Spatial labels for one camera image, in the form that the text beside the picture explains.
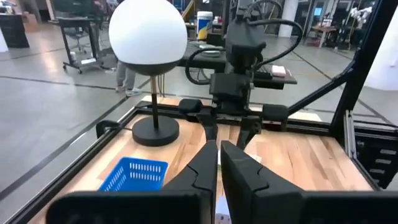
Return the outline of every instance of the person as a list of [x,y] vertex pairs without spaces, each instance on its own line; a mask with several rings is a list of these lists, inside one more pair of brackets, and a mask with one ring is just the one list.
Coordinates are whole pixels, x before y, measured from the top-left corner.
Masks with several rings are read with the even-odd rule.
[[116,93],[126,90],[126,96],[136,96],[142,91],[134,87],[136,82],[136,73],[127,68],[126,64],[119,61],[118,68],[116,69]]

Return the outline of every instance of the blue basket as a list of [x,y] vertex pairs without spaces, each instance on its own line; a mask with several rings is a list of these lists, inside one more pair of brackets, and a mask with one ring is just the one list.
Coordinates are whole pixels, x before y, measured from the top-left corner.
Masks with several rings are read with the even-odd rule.
[[159,190],[163,186],[167,163],[123,157],[105,179],[99,191]]

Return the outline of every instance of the black cable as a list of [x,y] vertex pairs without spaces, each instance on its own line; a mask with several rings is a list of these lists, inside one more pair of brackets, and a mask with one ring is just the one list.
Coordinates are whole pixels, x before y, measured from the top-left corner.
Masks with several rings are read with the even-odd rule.
[[[197,49],[200,49],[200,48],[199,48],[200,44],[198,43],[198,41],[197,41],[196,39],[189,39],[189,38],[188,38],[187,45],[188,45],[188,46],[195,47],[195,48],[197,48]],[[206,80],[209,79],[209,78],[205,75],[203,69],[199,69],[199,70],[198,70],[198,73],[197,73],[197,80],[199,80],[199,74],[202,74],[202,75],[205,77]]]
[[199,49],[199,50],[195,51],[193,54],[191,54],[191,56],[189,56],[187,63],[185,64],[185,75],[187,76],[188,80],[190,82],[192,82],[193,84],[196,84],[196,85],[209,85],[210,84],[210,80],[195,80],[194,78],[192,78],[191,73],[189,72],[189,64],[191,63],[193,58],[195,58],[196,55],[198,55],[202,52],[212,51],[212,50],[218,50],[220,52],[225,51],[225,49],[221,49],[221,48],[217,48],[217,47],[210,47],[210,48],[206,48],[206,49]]
[[280,59],[282,57],[285,57],[287,54],[291,53],[291,51],[293,51],[294,48],[296,48],[300,44],[300,41],[303,38],[303,29],[301,28],[301,26],[298,23],[296,23],[294,21],[288,21],[288,20],[285,20],[285,19],[268,19],[268,20],[249,22],[249,25],[251,25],[251,26],[268,25],[268,24],[280,24],[280,25],[283,24],[283,25],[289,25],[289,26],[296,27],[298,29],[298,32],[299,32],[298,38],[296,39],[296,43],[294,43],[294,45],[290,46],[290,48],[288,48],[287,50],[285,50],[281,54],[276,55],[275,57],[267,59],[267,60],[265,60],[263,62],[255,64],[255,66],[253,66],[253,71],[257,71],[263,65],[268,64],[270,62],[273,62],[275,60],[278,60],[278,59]]

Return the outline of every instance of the white bucket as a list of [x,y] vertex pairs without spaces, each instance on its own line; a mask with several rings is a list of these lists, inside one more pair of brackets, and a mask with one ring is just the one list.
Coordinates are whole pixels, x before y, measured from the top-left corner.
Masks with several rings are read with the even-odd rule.
[[208,30],[211,30],[213,22],[213,13],[199,11],[197,14],[197,39],[203,40],[207,38]]
[[70,59],[72,60],[72,63],[77,62],[76,52],[70,52]]

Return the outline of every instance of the white globe lamp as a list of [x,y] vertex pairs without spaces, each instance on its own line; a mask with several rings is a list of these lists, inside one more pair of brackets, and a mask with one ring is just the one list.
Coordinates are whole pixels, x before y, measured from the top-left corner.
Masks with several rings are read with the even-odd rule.
[[109,40],[118,60],[151,78],[153,116],[132,128],[132,137],[145,146],[163,146],[178,138],[176,120],[158,116],[155,76],[178,65],[187,48],[187,28],[167,0],[124,0],[109,24]]

